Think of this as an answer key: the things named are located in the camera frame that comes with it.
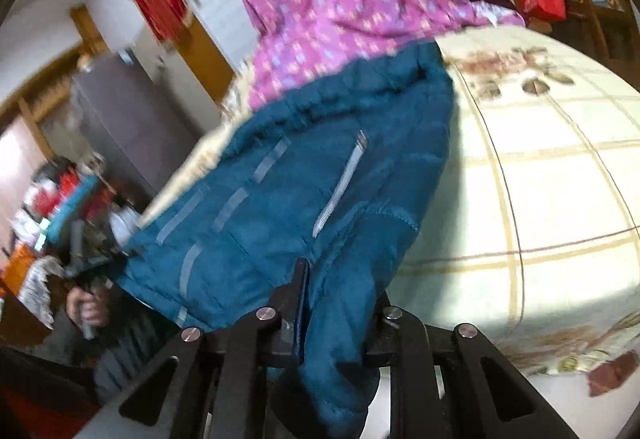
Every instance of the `metal screw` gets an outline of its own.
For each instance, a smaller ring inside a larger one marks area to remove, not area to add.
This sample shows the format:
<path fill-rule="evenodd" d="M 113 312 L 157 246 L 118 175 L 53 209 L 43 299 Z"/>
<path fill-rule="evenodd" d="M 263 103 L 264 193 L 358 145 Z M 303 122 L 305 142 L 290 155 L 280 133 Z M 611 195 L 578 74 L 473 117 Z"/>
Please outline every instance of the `metal screw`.
<path fill-rule="evenodd" d="M 180 338 L 185 342 L 194 342 L 195 340 L 200 339 L 201 336 L 202 331 L 197 327 L 188 327 L 180 334 Z"/>
<path fill-rule="evenodd" d="M 478 334 L 478 329 L 471 324 L 461 324 L 458 327 L 458 332 L 463 338 L 473 338 Z"/>
<path fill-rule="evenodd" d="M 276 316 L 276 310 L 273 307 L 260 307 L 255 315 L 258 317 L 258 320 L 271 320 Z"/>
<path fill-rule="evenodd" d="M 394 305 L 390 305 L 382 310 L 382 314 L 387 320 L 398 320 L 398 318 L 402 316 L 402 309 Z"/>

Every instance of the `zipper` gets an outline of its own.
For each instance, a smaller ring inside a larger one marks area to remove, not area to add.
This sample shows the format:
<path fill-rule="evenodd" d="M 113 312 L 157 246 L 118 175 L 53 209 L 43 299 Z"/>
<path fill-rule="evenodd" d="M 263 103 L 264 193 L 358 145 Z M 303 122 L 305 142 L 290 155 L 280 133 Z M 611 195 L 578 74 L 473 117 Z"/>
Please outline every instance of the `zipper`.
<path fill-rule="evenodd" d="M 356 167 L 364 154 L 364 151 L 367 149 L 367 136 L 364 132 L 358 132 L 358 141 L 356 146 L 351 152 L 351 157 L 349 161 L 347 161 L 347 165 L 344 167 L 342 171 L 342 175 L 340 176 L 340 180 L 338 181 L 338 185 L 335 187 L 334 193 L 331 195 L 331 199 L 326 204 L 318 219 L 316 219 L 316 224 L 314 224 L 314 229 L 311 232 L 311 236 L 315 239 L 318 236 L 318 233 L 322 231 L 324 225 L 326 224 L 331 214 L 334 213 L 335 207 L 338 206 L 340 199 L 344 195 L 344 192 L 347 190 L 351 178 L 353 177 L 354 172 L 356 171 Z"/>

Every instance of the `blue padded jacket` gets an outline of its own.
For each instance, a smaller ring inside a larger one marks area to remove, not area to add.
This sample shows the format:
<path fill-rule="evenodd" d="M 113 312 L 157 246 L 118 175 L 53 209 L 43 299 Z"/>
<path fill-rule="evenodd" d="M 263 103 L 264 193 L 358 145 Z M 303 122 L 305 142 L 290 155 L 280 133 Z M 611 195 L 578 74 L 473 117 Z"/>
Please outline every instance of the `blue padded jacket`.
<path fill-rule="evenodd" d="M 274 407 L 299 439 L 357 437 L 378 384 L 361 363 L 367 328 L 436 189 L 453 103 L 433 42 L 288 92 L 133 237 L 144 252 L 119 284 L 181 327 L 211 330 L 265 304 L 306 257 L 305 360 L 281 376 L 286 403 Z"/>

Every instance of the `black metal frame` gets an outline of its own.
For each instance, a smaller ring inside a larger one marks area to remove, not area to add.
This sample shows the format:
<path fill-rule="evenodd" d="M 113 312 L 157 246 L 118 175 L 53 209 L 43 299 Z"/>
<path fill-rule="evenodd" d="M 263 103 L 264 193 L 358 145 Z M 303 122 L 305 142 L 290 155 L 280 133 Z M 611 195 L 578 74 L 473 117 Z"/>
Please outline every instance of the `black metal frame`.
<path fill-rule="evenodd" d="M 233 327 L 184 329 L 77 439 L 260 439 L 267 405 L 266 368 L 303 361 L 298 322 L 309 266 L 268 306 Z M 425 326 L 381 301 L 364 364 L 391 367 L 392 439 L 577 439 L 529 382 L 474 326 Z M 445 395 L 438 395 L 435 366 Z"/>

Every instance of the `person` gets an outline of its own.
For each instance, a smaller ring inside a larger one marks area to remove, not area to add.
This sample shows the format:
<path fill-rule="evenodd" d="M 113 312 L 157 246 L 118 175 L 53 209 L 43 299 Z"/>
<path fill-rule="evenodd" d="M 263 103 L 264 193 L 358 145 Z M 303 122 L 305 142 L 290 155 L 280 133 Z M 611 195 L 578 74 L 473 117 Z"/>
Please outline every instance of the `person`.
<path fill-rule="evenodd" d="M 82 318 L 95 328 L 94 339 L 84 338 Z M 50 383 L 44 406 L 56 405 L 55 400 L 67 393 L 101 406 L 126 387 L 178 331 L 176 324 L 115 284 L 92 292 L 75 287 L 41 344 L 29 349 L 0 347 L 0 378 L 23 392 L 25 375 L 37 385 L 47 381 L 41 377 L 45 372 L 58 382 Z"/>

